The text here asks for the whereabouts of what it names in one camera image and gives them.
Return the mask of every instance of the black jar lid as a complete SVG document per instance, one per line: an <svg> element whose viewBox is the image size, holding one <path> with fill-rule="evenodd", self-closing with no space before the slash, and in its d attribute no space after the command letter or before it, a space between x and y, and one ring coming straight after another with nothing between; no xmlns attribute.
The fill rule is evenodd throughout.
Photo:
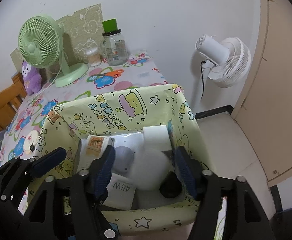
<svg viewBox="0 0 292 240"><path fill-rule="evenodd" d="M112 32L108 32L108 33L103 33L103 37L107 37L107 36L110 36L110 35L114 35L114 34L118 34L118 33L121 33L121 29L117 29L117 30L114 30Z"/></svg>

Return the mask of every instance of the fan grille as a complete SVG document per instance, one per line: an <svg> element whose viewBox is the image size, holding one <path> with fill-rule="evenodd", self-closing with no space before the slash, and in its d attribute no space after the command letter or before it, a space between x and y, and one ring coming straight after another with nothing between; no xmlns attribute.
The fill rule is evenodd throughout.
<svg viewBox="0 0 292 240"><path fill-rule="evenodd" d="M214 67L208 77L217 86L226 88L236 84L247 73L251 55L248 47L239 38L227 38L220 44L229 48L229 57L224 64Z"/></svg>
<svg viewBox="0 0 292 240"><path fill-rule="evenodd" d="M37 68L52 65L61 50L58 35L50 19L36 16L27 20L18 36L18 47L23 58Z"/></svg>
<svg viewBox="0 0 292 240"><path fill-rule="evenodd" d="M199 49L202 46L202 44L204 43L205 39L206 39L206 35L204 34L197 40L197 42L195 44L195 49Z"/></svg>

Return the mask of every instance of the door frame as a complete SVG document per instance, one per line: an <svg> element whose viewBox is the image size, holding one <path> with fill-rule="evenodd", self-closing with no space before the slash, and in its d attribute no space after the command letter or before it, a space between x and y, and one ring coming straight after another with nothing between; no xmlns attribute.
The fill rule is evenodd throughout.
<svg viewBox="0 0 292 240"><path fill-rule="evenodd" d="M244 87L242 88L240 96L231 114L231 117L233 119L236 119L236 116L238 115L240 108L242 108L242 106L244 105L245 99L247 98L249 90L257 75L257 71L259 69L260 62L262 60L262 56L265 50L268 32L268 22L269 22L269 0L260 0L260 23L256 50L251 62L250 70L247 75Z"/></svg>

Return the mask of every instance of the purple plush toy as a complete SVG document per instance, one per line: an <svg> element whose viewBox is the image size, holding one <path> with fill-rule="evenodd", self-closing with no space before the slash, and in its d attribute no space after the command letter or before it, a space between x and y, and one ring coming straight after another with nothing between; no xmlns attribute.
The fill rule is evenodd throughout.
<svg viewBox="0 0 292 240"><path fill-rule="evenodd" d="M39 92L41 89L42 77L38 73L38 68L29 65L25 60L22 63L22 74L25 89L28 95Z"/></svg>

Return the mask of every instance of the green fan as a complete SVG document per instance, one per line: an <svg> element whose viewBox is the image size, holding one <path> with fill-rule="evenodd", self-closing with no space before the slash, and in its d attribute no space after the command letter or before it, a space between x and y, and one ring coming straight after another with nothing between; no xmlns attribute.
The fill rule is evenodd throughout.
<svg viewBox="0 0 292 240"><path fill-rule="evenodd" d="M36 68L48 68L56 60L62 72L56 77L56 87L63 87L84 75L88 66L77 63L68 66L63 51L64 28L47 16L27 20L18 35L18 48L25 61Z"/></svg>

